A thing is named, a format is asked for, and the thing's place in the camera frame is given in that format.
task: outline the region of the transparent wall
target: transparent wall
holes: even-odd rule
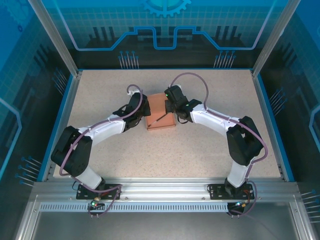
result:
[[[0,2],[0,233],[14,239],[70,73],[28,1]]]
[[[319,9],[320,1],[300,2],[260,73],[302,193],[320,192]]]
[[[287,0],[43,0],[81,69],[251,68]]]

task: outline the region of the black mounting plate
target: black mounting plate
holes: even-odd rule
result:
[[[106,184],[104,185],[104,189],[111,189],[113,187],[118,186],[119,184]],[[110,192],[108,192],[108,194],[101,196],[102,200],[113,200],[116,193],[117,193],[118,189],[112,190]],[[116,197],[116,200],[120,199],[120,194],[118,194],[118,196]],[[76,193],[76,199],[77,200],[93,200],[95,197],[98,197],[98,193],[96,192],[92,192],[88,189],[86,189],[84,186],[82,186],[81,184],[79,184],[78,189],[77,189],[77,193]]]
[[[211,200],[247,200],[248,196],[243,192],[244,190],[248,190],[249,192],[252,190],[252,193],[249,194],[249,198],[250,200],[255,199],[253,187],[248,183],[244,183],[241,186],[241,191],[234,197],[229,196],[225,190],[224,184],[209,184],[207,186],[207,191],[210,193]]]

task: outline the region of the brown box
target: brown box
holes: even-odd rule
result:
[[[167,115],[165,115],[166,114],[165,100],[168,100],[168,98],[164,93],[157,93],[157,94],[148,96],[151,115],[145,117],[146,129],[156,130],[156,129],[171,128],[176,126],[176,120],[175,120],[174,114],[168,113]]]

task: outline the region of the speckled table surface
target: speckled table surface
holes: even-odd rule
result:
[[[186,70],[84,70],[69,125],[85,127],[106,119],[129,102],[126,89],[137,84],[146,95],[163,93],[173,78]],[[255,164],[251,177],[279,177],[277,162],[249,70],[188,70],[207,82],[211,109],[242,118],[251,117],[266,142],[268,157]],[[205,87],[192,75],[176,81],[189,100],[203,102]],[[228,143],[217,132],[195,123],[148,131],[141,123],[101,142],[91,150],[89,165],[103,177],[204,178],[226,177],[232,159]],[[54,177],[59,176],[59,167]]]

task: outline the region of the enclosure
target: enclosure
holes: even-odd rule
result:
[[[317,0],[1,1],[1,239],[318,239],[319,9]],[[269,150],[250,173],[256,205],[232,219],[236,200],[211,199],[208,185],[232,166],[221,135],[179,122],[148,131],[143,119],[92,148],[89,165],[122,189],[91,219],[90,201],[51,161],[63,130],[106,119],[128,103],[130,84],[150,96],[183,73],[205,79],[211,109],[254,120]],[[204,101],[195,76],[177,82]]]

